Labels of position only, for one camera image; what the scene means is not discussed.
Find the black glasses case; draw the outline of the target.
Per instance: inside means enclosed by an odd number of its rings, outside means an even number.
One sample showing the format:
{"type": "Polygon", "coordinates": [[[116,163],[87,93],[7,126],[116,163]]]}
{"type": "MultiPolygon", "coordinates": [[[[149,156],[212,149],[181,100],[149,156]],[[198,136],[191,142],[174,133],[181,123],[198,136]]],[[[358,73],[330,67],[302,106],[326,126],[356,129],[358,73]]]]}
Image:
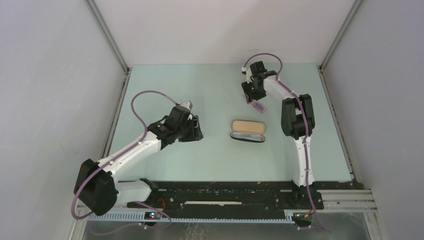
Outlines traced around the black glasses case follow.
{"type": "Polygon", "coordinates": [[[263,122],[258,122],[258,121],[234,120],[232,122],[231,129],[232,129],[232,133],[238,132],[238,133],[247,134],[247,135],[264,136],[264,133],[266,132],[266,125],[263,122]]]}

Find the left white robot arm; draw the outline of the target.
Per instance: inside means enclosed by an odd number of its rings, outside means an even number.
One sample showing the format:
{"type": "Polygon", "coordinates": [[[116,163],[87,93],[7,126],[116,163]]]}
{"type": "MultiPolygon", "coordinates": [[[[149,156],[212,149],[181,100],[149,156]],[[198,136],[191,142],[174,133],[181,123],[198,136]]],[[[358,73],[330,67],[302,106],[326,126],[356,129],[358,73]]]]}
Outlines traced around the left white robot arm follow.
{"type": "Polygon", "coordinates": [[[143,135],[120,151],[98,161],[85,160],[75,183],[75,199],[97,216],[106,214],[115,205],[130,202],[139,201],[145,208],[156,206],[158,194],[146,180],[121,179],[142,160],[176,141],[195,142],[203,138],[199,118],[192,114],[192,107],[190,101],[176,104],[169,115],[150,124],[143,135]]]}

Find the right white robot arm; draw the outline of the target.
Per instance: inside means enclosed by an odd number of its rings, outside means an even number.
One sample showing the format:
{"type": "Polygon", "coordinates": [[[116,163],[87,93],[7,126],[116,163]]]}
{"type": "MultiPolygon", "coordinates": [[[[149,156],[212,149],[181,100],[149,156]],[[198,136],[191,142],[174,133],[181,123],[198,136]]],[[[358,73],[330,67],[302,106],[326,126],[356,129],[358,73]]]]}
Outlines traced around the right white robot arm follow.
{"type": "Polygon", "coordinates": [[[274,70],[267,70],[262,61],[243,66],[241,73],[246,81],[241,83],[246,102],[258,111],[265,108],[259,100],[271,95],[281,102],[280,125],[285,136],[293,139],[297,165],[293,182],[298,187],[308,187],[314,181],[311,169],[311,136],[315,127],[312,97],[297,94],[279,79],[274,70]]]}

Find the pink sunglasses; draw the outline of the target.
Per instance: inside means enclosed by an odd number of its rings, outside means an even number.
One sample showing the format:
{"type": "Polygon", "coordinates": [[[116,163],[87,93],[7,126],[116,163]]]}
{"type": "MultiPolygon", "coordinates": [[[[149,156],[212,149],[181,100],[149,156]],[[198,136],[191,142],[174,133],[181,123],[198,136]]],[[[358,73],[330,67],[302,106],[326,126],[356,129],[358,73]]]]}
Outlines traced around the pink sunglasses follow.
{"type": "Polygon", "coordinates": [[[254,108],[256,111],[258,111],[259,113],[264,114],[267,111],[265,106],[262,105],[260,102],[256,100],[252,100],[248,102],[248,96],[246,94],[243,97],[245,98],[247,104],[250,105],[252,108],[254,108]]]}

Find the light blue cleaning cloth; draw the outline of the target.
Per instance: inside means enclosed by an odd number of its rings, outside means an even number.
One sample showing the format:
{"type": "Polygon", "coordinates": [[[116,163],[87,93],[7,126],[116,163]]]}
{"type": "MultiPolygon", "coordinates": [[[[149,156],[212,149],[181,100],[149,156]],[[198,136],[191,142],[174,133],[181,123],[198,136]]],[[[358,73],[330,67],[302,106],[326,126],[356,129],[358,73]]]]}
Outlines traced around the light blue cleaning cloth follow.
{"type": "Polygon", "coordinates": [[[244,134],[240,132],[232,132],[230,137],[234,140],[242,141],[242,142],[251,142],[251,143],[263,143],[265,141],[265,137],[260,134],[244,134]]]}

